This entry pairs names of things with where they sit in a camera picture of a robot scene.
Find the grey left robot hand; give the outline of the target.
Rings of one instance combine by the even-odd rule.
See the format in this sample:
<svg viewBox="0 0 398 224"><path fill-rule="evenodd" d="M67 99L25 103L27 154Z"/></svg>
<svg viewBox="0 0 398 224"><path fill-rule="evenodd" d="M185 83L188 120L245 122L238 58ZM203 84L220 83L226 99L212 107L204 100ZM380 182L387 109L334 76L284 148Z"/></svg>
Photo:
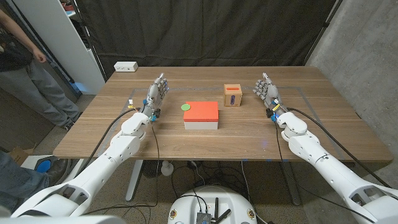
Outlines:
<svg viewBox="0 0 398 224"><path fill-rule="evenodd" d="M169 86L167 79L164 77L164 73L161 73L149 87L147 96L143 101L144 105L140 112L148 116L150 119L154 116L158 118L162 101L168 91Z"/></svg>

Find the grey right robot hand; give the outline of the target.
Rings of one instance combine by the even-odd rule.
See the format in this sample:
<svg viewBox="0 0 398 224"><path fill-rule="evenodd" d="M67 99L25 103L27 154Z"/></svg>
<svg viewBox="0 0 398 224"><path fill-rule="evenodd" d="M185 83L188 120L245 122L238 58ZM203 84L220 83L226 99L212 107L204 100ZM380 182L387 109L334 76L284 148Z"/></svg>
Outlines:
<svg viewBox="0 0 398 224"><path fill-rule="evenodd" d="M268 118L277 119L287 112L277 87L266 72L262 73L262 79L256 82L252 91L264 102Z"/></svg>

